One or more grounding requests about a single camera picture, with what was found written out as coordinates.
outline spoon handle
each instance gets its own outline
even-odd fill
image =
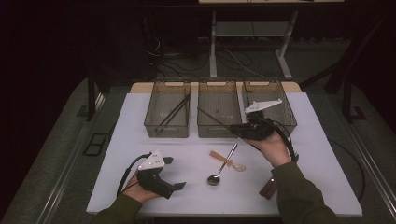
[[[233,152],[236,150],[236,147],[237,147],[238,145],[235,143],[235,145],[233,145],[233,149],[231,149],[231,151],[230,151],[230,153],[228,154],[228,156],[227,156],[227,161],[231,158],[231,156],[233,155]],[[221,171],[222,171],[222,169],[224,168],[224,166],[225,166],[225,164],[227,164],[227,161],[225,161],[223,164],[222,164],[222,166],[221,166],[221,168],[219,169],[219,172],[218,172],[218,175],[221,173]]]

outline jacket sleeve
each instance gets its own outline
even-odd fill
[[[336,224],[338,217],[324,204],[322,193],[305,179],[295,162],[272,170],[277,184],[277,206],[285,224]]]
[[[96,214],[91,224],[134,224],[134,218],[141,207],[142,203],[124,194],[120,194],[109,208]]]

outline person's right hand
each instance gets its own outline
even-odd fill
[[[244,139],[244,141],[257,147],[262,152],[265,159],[271,162],[274,168],[290,162],[288,149],[282,137],[277,132],[273,132],[270,136],[261,141],[250,139]]]

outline clear plastic bin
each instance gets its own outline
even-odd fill
[[[282,100],[279,105],[264,109],[262,112],[266,119],[271,119],[286,128],[287,137],[297,126],[297,121],[291,110],[288,97],[283,90],[282,83],[277,79],[264,77],[246,77],[242,86],[242,99],[244,108],[248,108],[253,102]]]
[[[224,125],[242,123],[236,81],[232,77],[201,78],[199,80],[198,107]],[[199,137],[236,137],[215,119],[200,110],[197,113]]]
[[[145,126],[149,137],[187,138],[190,123],[191,80],[157,78],[154,82]]]

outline metal spoon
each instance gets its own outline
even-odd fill
[[[230,153],[228,154],[227,160],[229,160],[231,158],[231,156],[233,155],[233,152],[235,151],[237,146],[238,146],[237,144],[233,145],[233,149],[231,149]],[[211,175],[210,177],[207,178],[207,183],[209,185],[216,186],[220,182],[220,173],[221,173],[221,170],[224,168],[225,164],[227,164],[227,161],[225,161],[222,164],[222,166],[219,169],[219,172],[216,175]]]
[[[227,162],[228,166],[232,166],[238,172],[244,172],[247,169],[247,167],[243,164],[234,163],[233,161],[227,161],[225,157],[221,156],[219,153],[215,151],[210,151],[209,155],[215,159],[218,159],[219,161]]]

